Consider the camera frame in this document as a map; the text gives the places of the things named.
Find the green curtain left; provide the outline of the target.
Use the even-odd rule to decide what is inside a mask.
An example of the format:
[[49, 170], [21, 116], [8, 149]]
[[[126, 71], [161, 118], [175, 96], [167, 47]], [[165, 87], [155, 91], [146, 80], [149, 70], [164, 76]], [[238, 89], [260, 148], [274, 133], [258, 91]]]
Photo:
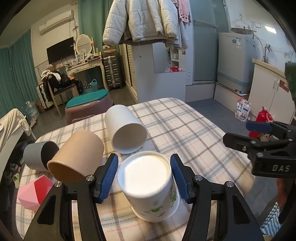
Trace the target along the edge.
[[26, 102], [39, 99], [37, 85], [28, 30], [13, 45], [1, 48], [1, 117], [14, 108], [26, 114]]

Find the white leaf-patterned paper cup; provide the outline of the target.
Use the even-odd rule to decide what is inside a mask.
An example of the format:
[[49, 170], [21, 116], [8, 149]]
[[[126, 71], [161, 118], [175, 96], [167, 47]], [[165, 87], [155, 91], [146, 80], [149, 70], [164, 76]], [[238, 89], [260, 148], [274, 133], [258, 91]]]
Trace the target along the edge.
[[180, 196], [169, 160], [154, 151], [137, 152], [123, 161], [117, 182], [137, 217], [161, 222], [178, 209]]

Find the green slipper near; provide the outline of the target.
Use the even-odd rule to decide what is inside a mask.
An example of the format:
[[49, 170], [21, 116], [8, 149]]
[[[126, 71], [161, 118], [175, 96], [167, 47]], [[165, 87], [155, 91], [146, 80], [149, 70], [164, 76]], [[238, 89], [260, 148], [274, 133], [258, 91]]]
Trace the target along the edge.
[[13, 176], [13, 182], [15, 184], [15, 189], [18, 189], [20, 186], [20, 173], [15, 173]]

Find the bed with beige sheet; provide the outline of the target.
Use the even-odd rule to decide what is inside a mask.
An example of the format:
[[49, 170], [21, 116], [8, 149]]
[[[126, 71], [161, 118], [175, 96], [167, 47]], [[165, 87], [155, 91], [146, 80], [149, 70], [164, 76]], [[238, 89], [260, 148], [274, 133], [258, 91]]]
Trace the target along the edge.
[[25, 116], [17, 108], [1, 118], [1, 178], [9, 157], [23, 133], [36, 139]]

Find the white washing machine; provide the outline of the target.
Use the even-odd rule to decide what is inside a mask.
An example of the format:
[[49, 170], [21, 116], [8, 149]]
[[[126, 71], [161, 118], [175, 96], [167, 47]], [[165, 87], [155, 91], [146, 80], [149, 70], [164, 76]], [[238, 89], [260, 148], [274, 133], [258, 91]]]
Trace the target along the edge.
[[238, 93], [250, 92], [256, 42], [250, 35], [219, 33], [217, 81]]

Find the white suitcase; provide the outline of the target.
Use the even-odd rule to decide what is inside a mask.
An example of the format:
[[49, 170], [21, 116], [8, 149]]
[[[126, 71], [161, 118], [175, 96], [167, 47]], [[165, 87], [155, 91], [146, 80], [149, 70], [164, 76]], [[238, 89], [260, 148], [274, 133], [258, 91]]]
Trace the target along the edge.
[[37, 86], [37, 94], [39, 96], [39, 99], [42, 103], [44, 110], [48, 110], [52, 108], [52, 106], [54, 106], [53, 102], [48, 100], [43, 88], [43, 84], [40, 84]]

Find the white air conditioner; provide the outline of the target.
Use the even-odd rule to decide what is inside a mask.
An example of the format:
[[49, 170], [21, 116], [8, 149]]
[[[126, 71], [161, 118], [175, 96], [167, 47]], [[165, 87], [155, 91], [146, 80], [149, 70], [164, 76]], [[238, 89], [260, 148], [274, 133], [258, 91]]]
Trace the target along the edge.
[[57, 15], [39, 26], [41, 35], [53, 30], [54, 28], [74, 20], [74, 11], [72, 9]]

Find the teal laundry basket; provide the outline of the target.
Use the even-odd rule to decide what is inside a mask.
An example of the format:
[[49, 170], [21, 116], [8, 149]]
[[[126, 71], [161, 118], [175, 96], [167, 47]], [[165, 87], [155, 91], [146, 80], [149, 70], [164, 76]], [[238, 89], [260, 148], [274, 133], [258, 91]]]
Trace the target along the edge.
[[90, 83], [83, 82], [83, 93], [92, 93], [98, 90], [98, 83], [96, 79], [93, 79]]

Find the green curtain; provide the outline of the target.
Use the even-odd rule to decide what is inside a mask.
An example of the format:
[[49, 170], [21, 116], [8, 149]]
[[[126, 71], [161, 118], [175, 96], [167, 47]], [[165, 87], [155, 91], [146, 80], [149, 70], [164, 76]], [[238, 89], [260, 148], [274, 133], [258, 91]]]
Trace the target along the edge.
[[26, 102], [39, 99], [37, 85], [28, 30], [13, 45], [1, 48], [1, 117], [14, 108], [26, 114]]
[[102, 36], [111, 5], [112, 0], [78, 1], [79, 32], [92, 37], [95, 47], [101, 52]]

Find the white printed package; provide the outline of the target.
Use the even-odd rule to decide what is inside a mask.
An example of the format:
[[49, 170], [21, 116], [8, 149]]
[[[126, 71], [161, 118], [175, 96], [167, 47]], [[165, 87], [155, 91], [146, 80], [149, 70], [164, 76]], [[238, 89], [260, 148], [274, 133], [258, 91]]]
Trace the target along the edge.
[[251, 110], [251, 103], [244, 99], [243, 97], [240, 97], [237, 100], [236, 105], [236, 112], [234, 113], [234, 116], [243, 122], [246, 122], [248, 120], [248, 115]]

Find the wooden chair with clothes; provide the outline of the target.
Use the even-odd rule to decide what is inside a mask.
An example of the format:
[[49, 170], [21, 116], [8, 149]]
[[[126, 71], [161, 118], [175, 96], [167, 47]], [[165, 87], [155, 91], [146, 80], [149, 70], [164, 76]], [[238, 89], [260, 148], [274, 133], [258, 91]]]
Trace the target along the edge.
[[51, 71], [47, 69], [43, 71], [41, 74], [41, 82], [43, 83], [43, 89], [47, 99], [53, 102], [61, 118], [63, 117], [60, 113], [55, 96], [60, 96], [60, 99], [63, 102], [61, 94], [67, 90], [72, 91], [73, 97], [77, 97], [84, 92], [83, 84], [79, 79], [68, 77], [64, 73], [60, 73], [57, 70]]

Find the brown paper cup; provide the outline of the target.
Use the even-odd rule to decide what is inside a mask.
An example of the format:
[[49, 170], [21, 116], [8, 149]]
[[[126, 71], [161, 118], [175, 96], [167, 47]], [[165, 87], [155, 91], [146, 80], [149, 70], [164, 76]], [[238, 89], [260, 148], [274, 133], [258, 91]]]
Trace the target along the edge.
[[86, 131], [74, 132], [48, 161], [51, 175], [63, 183], [76, 183], [93, 174], [102, 163], [104, 144], [99, 136]]

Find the white vanity desk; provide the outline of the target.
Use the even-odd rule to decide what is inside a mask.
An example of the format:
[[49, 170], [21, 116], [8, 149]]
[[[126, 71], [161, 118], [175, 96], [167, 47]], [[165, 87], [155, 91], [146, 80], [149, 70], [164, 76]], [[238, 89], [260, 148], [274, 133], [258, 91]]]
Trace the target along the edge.
[[104, 63], [101, 58], [93, 58], [92, 60], [87, 61], [85, 63], [75, 65], [74, 67], [66, 68], [66, 72], [68, 77], [73, 77], [74, 74], [77, 74], [79, 72], [83, 72], [89, 69], [97, 68], [97, 67], [100, 67], [101, 69], [103, 85], [104, 85], [104, 88], [108, 90], [107, 82], [105, 79]]

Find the red bag on floor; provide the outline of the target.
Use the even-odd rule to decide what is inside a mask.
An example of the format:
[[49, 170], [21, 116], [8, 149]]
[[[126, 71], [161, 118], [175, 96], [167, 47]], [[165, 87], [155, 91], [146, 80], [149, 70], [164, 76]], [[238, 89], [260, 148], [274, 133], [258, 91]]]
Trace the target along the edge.
[[[273, 118], [271, 117], [271, 114], [268, 112], [268, 110], [265, 107], [262, 107], [262, 110], [258, 113], [255, 121], [269, 123], [273, 121]], [[260, 136], [265, 134], [269, 133], [258, 133], [249, 131], [249, 137], [255, 139], [260, 139]]]

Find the plain white cup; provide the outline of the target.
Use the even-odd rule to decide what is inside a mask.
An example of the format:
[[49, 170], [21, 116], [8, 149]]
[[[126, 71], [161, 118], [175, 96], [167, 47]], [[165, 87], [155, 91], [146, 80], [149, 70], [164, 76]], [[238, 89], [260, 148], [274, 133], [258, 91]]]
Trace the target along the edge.
[[128, 107], [112, 106], [105, 113], [104, 121], [115, 151], [131, 154], [144, 146], [147, 129]]

